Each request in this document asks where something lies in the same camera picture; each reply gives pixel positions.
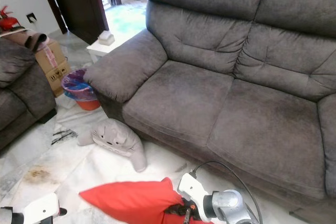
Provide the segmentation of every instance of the sofa backrest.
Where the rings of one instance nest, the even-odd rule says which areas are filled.
[[[336,0],[261,0],[234,74],[310,101],[336,93]]]
[[[146,25],[172,60],[232,73],[260,0],[149,0]]]

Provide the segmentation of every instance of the sofa armrest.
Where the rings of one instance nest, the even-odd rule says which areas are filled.
[[[84,79],[106,97],[123,103],[166,61],[161,43],[145,29],[88,68]]]
[[[327,194],[336,197],[336,94],[318,102],[324,145]]]
[[[13,83],[34,62],[35,56],[28,48],[0,38],[0,88]]]

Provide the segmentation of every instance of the gray sofa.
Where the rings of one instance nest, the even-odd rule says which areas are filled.
[[[149,0],[146,26],[85,75],[108,117],[336,223],[335,0]]]
[[[55,107],[33,52],[0,38],[0,150],[36,121],[46,122]]]

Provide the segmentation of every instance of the cat plush toy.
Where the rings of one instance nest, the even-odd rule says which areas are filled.
[[[106,119],[79,135],[78,145],[96,143],[122,156],[129,157],[139,173],[146,169],[147,162],[140,138],[125,124]]]

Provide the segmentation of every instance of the cardboard box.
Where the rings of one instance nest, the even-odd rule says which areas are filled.
[[[50,39],[47,47],[35,53],[35,58],[44,73],[50,72],[66,60],[59,43],[53,39]]]
[[[63,94],[63,88],[61,86],[61,80],[63,76],[71,71],[71,68],[66,60],[59,64],[54,69],[51,69],[46,73],[47,80],[53,90],[55,97]]]

